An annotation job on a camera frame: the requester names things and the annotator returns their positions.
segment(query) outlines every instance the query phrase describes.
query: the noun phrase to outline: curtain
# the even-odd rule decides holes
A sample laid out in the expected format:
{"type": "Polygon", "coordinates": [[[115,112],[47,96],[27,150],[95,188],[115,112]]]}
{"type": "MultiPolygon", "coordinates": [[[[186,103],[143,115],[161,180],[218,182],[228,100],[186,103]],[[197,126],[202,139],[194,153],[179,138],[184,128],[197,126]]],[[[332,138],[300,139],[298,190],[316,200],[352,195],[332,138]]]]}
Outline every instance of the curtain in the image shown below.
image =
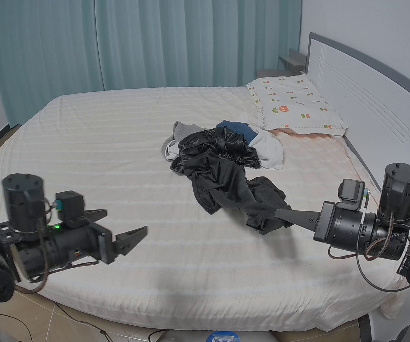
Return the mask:
{"type": "Polygon", "coordinates": [[[241,86],[298,50],[301,0],[95,0],[106,90],[241,86]]]}
{"type": "Polygon", "coordinates": [[[241,86],[299,48],[301,0],[0,0],[10,125],[63,94],[241,86]]]}
{"type": "Polygon", "coordinates": [[[0,94],[10,126],[57,96],[103,88],[94,0],[0,0],[0,94]]]}

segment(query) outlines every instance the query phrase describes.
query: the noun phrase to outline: mattress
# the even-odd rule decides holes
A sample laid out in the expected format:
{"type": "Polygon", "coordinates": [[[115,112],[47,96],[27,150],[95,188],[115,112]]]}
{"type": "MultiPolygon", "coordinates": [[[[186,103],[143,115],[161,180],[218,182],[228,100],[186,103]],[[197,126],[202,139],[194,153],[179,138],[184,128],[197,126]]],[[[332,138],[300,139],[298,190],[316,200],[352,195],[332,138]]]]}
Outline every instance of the mattress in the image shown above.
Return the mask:
{"type": "MultiPolygon", "coordinates": [[[[328,331],[380,305],[394,316],[403,296],[371,288],[355,259],[330,259],[328,245],[298,226],[260,235],[239,210],[209,215],[190,180],[162,157],[176,120],[213,128],[245,116],[256,123],[246,88],[147,88],[61,96],[23,125],[0,149],[0,181],[15,172],[36,174],[50,201],[74,190],[87,209],[108,209],[99,223],[113,234],[149,229],[127,256],[53,274],[41,294],[151,328],[328,331]]],[[[344,178],[369,183],[342,138],[276,136],[284,168],[247,168],[247,177],[271,179],[293,209],[320,211],[324,200],[338,201],[344,178]]],[[[0,221],[5,218],[0,185],[0,221]]],[[[362,263],[377,285],[402,284],[398,262],[362,263]]]]}

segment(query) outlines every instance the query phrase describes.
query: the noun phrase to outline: pillow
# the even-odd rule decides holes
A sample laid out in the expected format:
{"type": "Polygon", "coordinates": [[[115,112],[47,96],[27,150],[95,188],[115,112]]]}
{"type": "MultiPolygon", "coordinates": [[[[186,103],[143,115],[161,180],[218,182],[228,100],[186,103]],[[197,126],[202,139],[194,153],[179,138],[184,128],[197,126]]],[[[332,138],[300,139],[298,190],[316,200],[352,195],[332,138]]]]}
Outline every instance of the pillow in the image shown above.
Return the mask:
{"type": "Polygon", "coordinates": [[[246,86],[257,106],[258,124],[265,130],[345,134],[347,125],[306,74],[258,78],[246,86]]]}

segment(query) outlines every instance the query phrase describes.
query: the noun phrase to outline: bed frame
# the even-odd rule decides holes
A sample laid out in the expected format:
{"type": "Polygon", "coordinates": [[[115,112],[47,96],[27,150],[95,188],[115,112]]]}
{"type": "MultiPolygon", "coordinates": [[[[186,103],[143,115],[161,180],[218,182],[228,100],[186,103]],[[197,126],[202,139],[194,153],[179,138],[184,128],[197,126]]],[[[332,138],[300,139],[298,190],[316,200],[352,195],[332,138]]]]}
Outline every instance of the bed frame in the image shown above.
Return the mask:
{"type": "MultiPolygon", "coordinates": [[[[410,164],[410,79],[315,33],[309,35],[305,71],[349,126],[346,143],[380,190],[387,164],[410,164]]],[[[393,328],[398,333],[400,326],[410,323],[410,292],[396,320],[384,320],[377,311],[370,313],[370,319],[374,337],[378,329],[393,328]]]]}

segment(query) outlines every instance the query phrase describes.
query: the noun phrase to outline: bed sheet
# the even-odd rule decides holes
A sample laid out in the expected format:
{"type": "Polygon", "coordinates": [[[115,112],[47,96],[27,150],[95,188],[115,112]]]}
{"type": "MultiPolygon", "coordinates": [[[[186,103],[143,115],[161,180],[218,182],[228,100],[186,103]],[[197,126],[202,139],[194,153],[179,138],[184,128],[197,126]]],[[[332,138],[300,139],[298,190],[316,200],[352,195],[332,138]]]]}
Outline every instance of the bed sheet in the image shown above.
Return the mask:
{"type": "MultiPolygon", "coordinates": [[[[112,321],[168,329],[328,331],[384,303],[395,313],[400,299],[371,288],[355,259],[330,259],[328,246],[297,226],[262,236],[239,210],[211,216],[190,180],[170,170],[160,148],[176,120],[213,128],[246,115],[256,124],[247,88],[148,88],[62,96],[23,125],[0,149],[0,181],[36,174],[50,201],[75,190],[87,209],[108,209],[99,223],[113,234],[149,228],[127,256],[53,274],[42,294],[112,321]]],[[[339,139],[276,136],[284,168],[248,168],[247,177],[270,178],[293,209],[320,211],[324,200],[338,201],[342,179],[358,178],[339,139]]],[[[402,283],[397,266],[377,259],[363,267],[394,288],[402,283]]]]}

